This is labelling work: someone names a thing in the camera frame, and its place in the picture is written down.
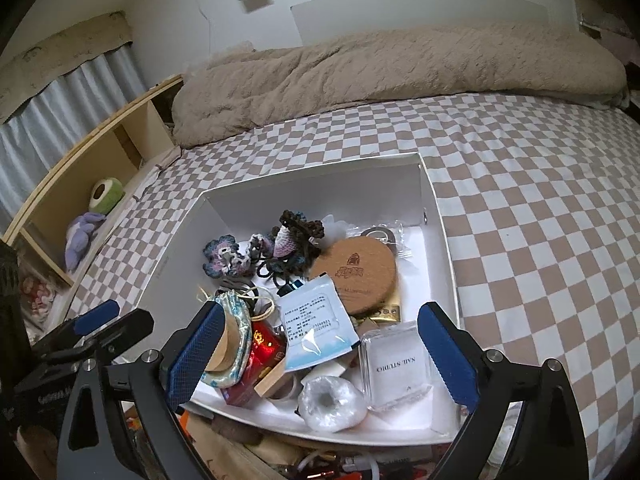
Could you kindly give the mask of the round cork coaster with logo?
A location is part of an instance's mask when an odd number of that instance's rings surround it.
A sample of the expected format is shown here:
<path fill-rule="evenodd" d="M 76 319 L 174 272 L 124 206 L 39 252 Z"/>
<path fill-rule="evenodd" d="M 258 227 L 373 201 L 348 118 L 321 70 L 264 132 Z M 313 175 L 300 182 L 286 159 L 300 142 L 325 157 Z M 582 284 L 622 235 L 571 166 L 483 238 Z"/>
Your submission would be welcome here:
<path fill-rule="evenodd" d="M 396 285 L 396 259 L 373 237 L 356 236 L 334 243 L 314 260 L 309 278 L 326 274 L 349 315 L 372 311 Z"/>

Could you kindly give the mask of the purple plush toy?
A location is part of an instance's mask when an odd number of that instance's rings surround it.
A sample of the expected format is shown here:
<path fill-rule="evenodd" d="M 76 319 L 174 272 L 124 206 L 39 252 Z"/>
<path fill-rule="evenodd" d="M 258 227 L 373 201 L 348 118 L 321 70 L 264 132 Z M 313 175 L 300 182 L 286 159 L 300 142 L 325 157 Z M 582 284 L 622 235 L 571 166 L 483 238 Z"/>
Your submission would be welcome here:
<path fill-rule="evenodd" d="M 67 272 L 74 272 L 88 252 L 94 231 L 105 221 L 106 215 L 85 212 L 76 217 L 67 228 L 64 260 Z"/>

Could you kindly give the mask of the wooden block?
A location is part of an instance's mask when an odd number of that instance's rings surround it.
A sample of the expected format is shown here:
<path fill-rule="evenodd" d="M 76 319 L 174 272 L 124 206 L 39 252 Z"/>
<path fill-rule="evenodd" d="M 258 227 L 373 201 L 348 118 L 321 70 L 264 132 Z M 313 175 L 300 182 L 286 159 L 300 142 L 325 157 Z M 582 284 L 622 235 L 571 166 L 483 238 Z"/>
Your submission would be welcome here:
<path fill-rule="evenodd" d="M 285 360 L 281 360 L 276 366 L 274 366 L 265 377 L 258 382 L 254 390 L 260 398 L 269 398 L 275 394 L 286 382 L 288 381 L 288 375 L 286 374 Z"/>

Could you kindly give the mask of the green avocado plush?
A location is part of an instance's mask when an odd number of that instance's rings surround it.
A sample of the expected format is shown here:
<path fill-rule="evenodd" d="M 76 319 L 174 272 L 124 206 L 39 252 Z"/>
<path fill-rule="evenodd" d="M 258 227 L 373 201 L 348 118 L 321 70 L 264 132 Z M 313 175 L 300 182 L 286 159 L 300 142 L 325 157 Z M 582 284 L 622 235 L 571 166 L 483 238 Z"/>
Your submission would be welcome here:
<path fill-rule="evenodd" d="M 91 192 L 89 210 L 95 214 L 109 214 L 124 196 L 124 187 L 118 179 L 99 180 Z"/>

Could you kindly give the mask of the purple crochet flower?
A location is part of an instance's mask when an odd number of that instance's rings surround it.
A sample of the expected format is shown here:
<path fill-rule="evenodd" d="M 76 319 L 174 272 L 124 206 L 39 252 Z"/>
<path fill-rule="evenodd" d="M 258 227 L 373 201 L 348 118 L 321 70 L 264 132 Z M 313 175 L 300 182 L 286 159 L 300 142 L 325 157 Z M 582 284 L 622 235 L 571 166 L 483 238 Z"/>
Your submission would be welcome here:
<path fill-rule="evenodd" d="M 203 270 L 210 278 L 235 278 L 250 270 L 250 257 L 240 252 L 240 245 L 231 234 L 208 242 L 203 255 L 206 259 Z"/>

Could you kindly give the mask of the white blue mask packet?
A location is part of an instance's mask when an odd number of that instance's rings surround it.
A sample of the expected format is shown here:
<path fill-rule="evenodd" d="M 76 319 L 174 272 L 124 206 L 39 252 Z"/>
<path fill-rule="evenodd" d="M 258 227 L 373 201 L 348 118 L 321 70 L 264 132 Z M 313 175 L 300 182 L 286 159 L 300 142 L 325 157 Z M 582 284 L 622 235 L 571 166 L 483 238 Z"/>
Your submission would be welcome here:
<path fill-rule="evenodd" d="M 298 372 L 340 358 L 360 341 L 328 274 L 277 302 L 286 337 L 285 370 Z"/>

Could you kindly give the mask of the white plastic bag roll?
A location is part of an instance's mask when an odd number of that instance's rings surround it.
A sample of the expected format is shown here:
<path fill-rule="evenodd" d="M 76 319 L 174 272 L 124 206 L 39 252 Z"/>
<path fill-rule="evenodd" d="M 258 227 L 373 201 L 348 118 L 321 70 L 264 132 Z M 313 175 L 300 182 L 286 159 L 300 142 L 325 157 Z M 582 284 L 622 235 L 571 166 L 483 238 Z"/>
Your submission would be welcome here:
<path fill-rule="evenodd" d="M 358 426 L 367 417 L 367 401 L 348 380 L 319 376 L 303 386 L 298 414 L 315 432 L 336 432 Z"/>

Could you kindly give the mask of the clear acrylic box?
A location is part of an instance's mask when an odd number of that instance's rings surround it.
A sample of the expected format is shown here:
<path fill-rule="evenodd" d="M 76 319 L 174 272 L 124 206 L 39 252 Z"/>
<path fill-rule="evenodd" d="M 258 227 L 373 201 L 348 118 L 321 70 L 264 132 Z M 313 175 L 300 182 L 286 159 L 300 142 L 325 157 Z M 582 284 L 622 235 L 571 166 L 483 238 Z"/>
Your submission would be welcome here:
<path fill-rule="evenodd" d="M 358 350 L 363 394 L 372 412 L 420 400 L 433 387 L 432 360 L 416 321 L 370 330 Z"/>

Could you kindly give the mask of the crochet hat doll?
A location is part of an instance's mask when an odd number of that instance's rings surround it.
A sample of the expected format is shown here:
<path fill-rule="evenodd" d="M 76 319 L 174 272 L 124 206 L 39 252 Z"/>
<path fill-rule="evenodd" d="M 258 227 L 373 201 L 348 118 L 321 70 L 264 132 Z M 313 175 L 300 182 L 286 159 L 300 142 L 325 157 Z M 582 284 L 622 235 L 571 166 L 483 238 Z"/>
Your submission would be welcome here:
<path fill-rule="evenodd" d="M 274 284 L 303 276 L 320 254 L 316 245 L 326 234 L 320 220 L 308 220 L 299 211 L 285 210 L 279 224 L 248 242 L 250 263 L 258 278 Z"/>

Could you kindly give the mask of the grey curtain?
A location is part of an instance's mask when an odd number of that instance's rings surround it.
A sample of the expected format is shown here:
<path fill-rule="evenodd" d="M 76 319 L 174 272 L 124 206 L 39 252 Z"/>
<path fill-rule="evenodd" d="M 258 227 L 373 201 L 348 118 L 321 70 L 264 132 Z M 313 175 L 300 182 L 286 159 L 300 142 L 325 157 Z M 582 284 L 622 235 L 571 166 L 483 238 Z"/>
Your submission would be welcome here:
<path fill-rule="evenodd" d="M 1 227 L 79 141 L 149 87 L 132 47 L 99 55 L 56 78 L 1 125 Z"/>

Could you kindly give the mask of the white storage box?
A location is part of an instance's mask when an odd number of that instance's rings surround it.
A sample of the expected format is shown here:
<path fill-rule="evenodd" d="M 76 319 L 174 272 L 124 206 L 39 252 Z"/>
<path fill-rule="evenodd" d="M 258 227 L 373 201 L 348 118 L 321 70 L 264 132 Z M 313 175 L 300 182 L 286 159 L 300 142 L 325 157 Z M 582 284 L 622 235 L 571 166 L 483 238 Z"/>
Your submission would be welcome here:
<path fill-rule="evenodd" d="M 454 321 L 460 310 L 442 218 L 427 166 L 418 154 L 390 155 L 290 170 L 206 191 L 186 211 L 177 233 L 163 244 L 160 261 L 137 301 L 154 318 L 154 330 L 125 352 L 127 361 L 160 349 L 186 327 L 216 290 L 205 275 L 202 249 L 214 238 L 232 234 L 240 242 L 274 226 L 285 209 L 311 219 L 330 214 L 354 226 L 402 226 L 407 249 L 399 263 L 401 318 L 416 319 L 427 301 L 437 302 Z M 460 412 L 442 382 L 424 398 L 380 414 L 337 434 L 311 431 L 292 405 L 255 399 L 245 408 L 224 402 L 221 394 L 198 384 L 191 405 L 262 430 L 337 446 L 428 445 L 450 441 L 460 428 Z"/>

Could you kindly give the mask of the checkered bed sheet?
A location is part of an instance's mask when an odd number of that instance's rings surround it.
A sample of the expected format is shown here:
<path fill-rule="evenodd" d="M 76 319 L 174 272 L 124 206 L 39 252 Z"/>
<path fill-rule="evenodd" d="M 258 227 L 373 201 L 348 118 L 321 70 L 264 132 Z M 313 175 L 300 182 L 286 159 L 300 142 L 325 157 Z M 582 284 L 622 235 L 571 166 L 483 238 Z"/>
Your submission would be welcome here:
<path fill-rule="evenodd" d="M 462 94 L 279 122 L 194 148 L 106 242 L 70 310 L 133 306 L 204 191 L 272 172 L 419 153 L 444 217 L 466 328 L 570 375 L 593 478 L 639 423 L 639 127 L 615 108 Z"/>

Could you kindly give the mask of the brown tape roll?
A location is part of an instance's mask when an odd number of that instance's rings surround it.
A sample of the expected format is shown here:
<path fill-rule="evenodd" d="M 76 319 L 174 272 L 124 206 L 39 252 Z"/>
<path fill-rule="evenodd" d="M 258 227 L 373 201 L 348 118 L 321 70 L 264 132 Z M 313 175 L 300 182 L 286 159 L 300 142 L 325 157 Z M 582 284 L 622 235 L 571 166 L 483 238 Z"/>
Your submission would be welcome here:
<path fill-rule="evenodd" d="M 383 243 L 392 252 L 396 252 L 397 250 L 397 238 L 394 232 L 387 226 L 371 226 L 363 230 L 360 236 L 374 238 Z"/>

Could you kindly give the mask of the beige quilted blanket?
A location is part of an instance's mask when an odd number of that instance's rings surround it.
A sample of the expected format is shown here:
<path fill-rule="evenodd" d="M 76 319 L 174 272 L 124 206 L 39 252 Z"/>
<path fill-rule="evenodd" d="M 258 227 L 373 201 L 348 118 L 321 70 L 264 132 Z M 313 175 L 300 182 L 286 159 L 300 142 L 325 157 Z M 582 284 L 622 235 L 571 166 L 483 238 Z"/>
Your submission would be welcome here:
<path fill-rule="evenodd" d="M 591 106 L 624 102 L 623 64 L 596 40 L 534 23 L 360 32 L 311 46 L 234 50 L 183 78 L 183 148 L 357 104 L 508 92 Z"/>

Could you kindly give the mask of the floral drawstring pouch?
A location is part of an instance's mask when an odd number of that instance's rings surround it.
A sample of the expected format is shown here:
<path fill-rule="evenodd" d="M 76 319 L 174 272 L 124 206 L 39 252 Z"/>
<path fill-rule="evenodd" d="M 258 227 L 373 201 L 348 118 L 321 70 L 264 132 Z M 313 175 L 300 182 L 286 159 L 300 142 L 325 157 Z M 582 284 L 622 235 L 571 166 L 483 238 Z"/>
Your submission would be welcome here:
<path fill-rule="evenodd" d="M 237 292 L 222 292 L 216 296 L 216 301 L 224 308 L 224 333 L 210 356 L 201 381 L 214 388 L 225 389 L 236 385 L 244 373 L 253 329 L 247 304 Z"/>

